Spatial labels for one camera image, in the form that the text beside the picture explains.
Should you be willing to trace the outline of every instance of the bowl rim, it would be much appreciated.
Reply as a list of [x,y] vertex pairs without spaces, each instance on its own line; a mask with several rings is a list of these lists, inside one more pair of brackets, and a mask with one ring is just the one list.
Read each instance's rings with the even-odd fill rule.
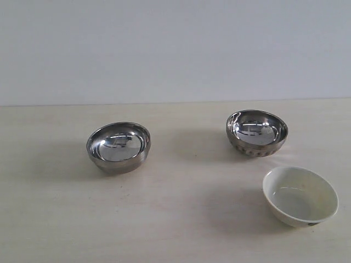
[[283,138],[281,138],[279,141],[274,141],[274,142],[271,142],[270,144],[267,144],[267,145],[264,145],[264,146],[276,145],[276,144],[279,144],[279,143],[281,143],[282,141],[285,141],[285,140],[286,140],[286,138],[287,138],[287,136],[288,136],[288,133],[289,133],[289,129],[288,129],[287,124],[286,124],[280,117],[278,117],[277,115],[274,115],[274,114],[272,114],[272,113],[270,113],[270,112],[267,112],[267,111],[261,111],[261,110],[242,110],[242,111],[236,111],[236,112],[234,112],[233,114],[231,114],[231,115],[227,118],[227,122],[226,122],[226,127],[225,127],[225,129],[226,129],[227,133],[229,133],[231,136],[235,137],[237,140],[242,141],[242,142],[244,142],[245,144],[250,145],[250,146],[258,146],[257,144],[250,144],[249,142],[245,142],[245,141],[241,140],[241,139],[238,138],[235,134],[233,134],[233,133],[230,131],[230,129],[229,129],[229,127],[232,127],[232,125],[228,125],[229,120],[231,119],[231,117],[233,117],[234,115],[236,115],[236,114],[238,114],[238,113],[242,113],[242,112],[259,112],[259,113],[264,113],[264,114],[270,115],[270,116],[276,118],[276,119],[286,128],[286,133],[285,133],[285,136],[284,136]]
[[[265,187],[264,187],[264,182],[267,180],[268,176],[276,169],[297,169],[297,170],[302,170],[302,171],[307,171],[309,173],[312,173],[314,175],[316,175],[317,177],[319,177],[320,179],[322,179],[323,181],[325,181],[328,186],[330,187],[330,189],[334,192],[335,194],[335,198],[336,198],[336,206],[334,208],[334,211],[326,216],[325,218],[322,218],[322,219],[318,219],[318,220],[306,220],[306,219],[301,219],[301,218],[296,218],[284,211],[282,211],[281,209],[279,209],[271,200],[270,198],[268,197],[268,195],[266,194],[266,191],[265,191]],[[269,202],[269,204],[274,207],[279,213],[282,213],[283,215],[287,216],[288,218],[291,218],[291,219],[294,219],[296,221],[299,221],[299,222],[305,222],[307,224],[311,223],[311,224],[318,224],[318,223],[321,223],[321,222],[324,222],[326,221],[327,219],[333,217],[337,212],[338,212],[338,209],[339,209],[339,196],[335,190],[335,188],[325,179],[323,178],[321,175],[309,170],[309,169],[306,169],[306,168],[303,168],[303,167],[298,167],[298,166],[288,166],[288,165],[283,165],[283,166],[278,166],[278,167],[275,167],[273,168],[272,170],[270,170],[266,175],[265,177],[263,178],[263,181],[262,181],[262,190],[263,190],[263,194],[266,198],[266,200]]]
[[[142,131],[144,131],[144,132],[146,133],[146,136],[149,138],[149,142],[147,142],[147,143],[144,145],[143,148],[140,148],[140,151],[139,151],[136,155],[134,155],[134,156],[131,157],[131,158],[125,159],[125,160],[121,160],[121,161],[111,161],[111,160],[104,160],[104,159],[96,158],[95,156],[93,156],[93,155],[91,154],[90,150],[89,150],[89,143],[92,141],[93,136],[94,136],[96,133],[100,132],[101,130],[103,130],[103,129],[109,127],[109,126],[113,126],[113,125],[117,125],[117,124],[118,124],[118,125],[132,124],[132,125],[135,125],[135,126],[141,128]],[[128,161],[130,161],[130,160],[133,160],[133,159],[139,157],[143,152],[145,152],[145,150],[148,149],[148,146],[150,145],[150,141],[151,141],[150,132],[149,132],[148,129],[146,129],[143,125],[141,125],[141,124],[139,124],[139,123],[135,123],[135,122],[113,122],[113,123],[106,124],[106,125],[100,127],[99,129],[97,129],[96,131],[94,131],[94,132],[89,136],[89,138],[88,138],[88,140],[87,140],[86,149],[87,149],[87,152],[88,152],[88,154],[89,154],[90,157],[92,157],[92,158],[94,158],[94,159],[96,159],[96,160],[99,160],[99,161],[101,161],[101,162],[106,162],[106,163],[123,163],[123,162],[128,162]]]

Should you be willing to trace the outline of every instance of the wall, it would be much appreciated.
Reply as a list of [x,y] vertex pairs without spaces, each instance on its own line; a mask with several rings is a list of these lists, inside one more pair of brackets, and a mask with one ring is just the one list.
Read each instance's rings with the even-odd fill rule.
[[0,105],[351,96],[348,0],[2,0]]

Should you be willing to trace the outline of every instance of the metal bowl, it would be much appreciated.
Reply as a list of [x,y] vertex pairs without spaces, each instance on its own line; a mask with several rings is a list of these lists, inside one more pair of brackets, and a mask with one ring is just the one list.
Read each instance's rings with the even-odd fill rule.
[[150,147],[149,131],[132,122],[103,126],[87,141],[90,159],[109,174],[124,174],[137,169],[145,162]]
[[240,152],[251,157],[270,156],[284,144],[288,128],[279,117],[264,111],[238,111],[227,120],[227,136]]

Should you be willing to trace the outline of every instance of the light wood table surface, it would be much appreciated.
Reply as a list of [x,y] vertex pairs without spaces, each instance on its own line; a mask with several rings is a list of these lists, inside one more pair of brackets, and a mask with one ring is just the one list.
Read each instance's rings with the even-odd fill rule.
[[[282,149],[249,159],[225,121],[259,109],[289,127]],[[105,176],[85,145],[102,125],[146,126],[137,170]],[[351,261],[351,99],[0,108],[1,263]],[[293,229],[273,217],[262,179],[279,165],[326,178],[335,217]]]

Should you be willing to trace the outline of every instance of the textured steel bowl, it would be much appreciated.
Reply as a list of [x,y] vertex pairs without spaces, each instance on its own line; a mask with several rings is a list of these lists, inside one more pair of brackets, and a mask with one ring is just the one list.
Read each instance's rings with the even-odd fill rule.
[[251,157],[272,155],[284,144],[288,134],[282,119],[258,110],[235,112],[228,118],[226,130],[230,143]]
[[109,174],[124,174],[137,169],[145,162],[150,147],[149,131],[132,122],[103,126],[87,141],[89,158]]

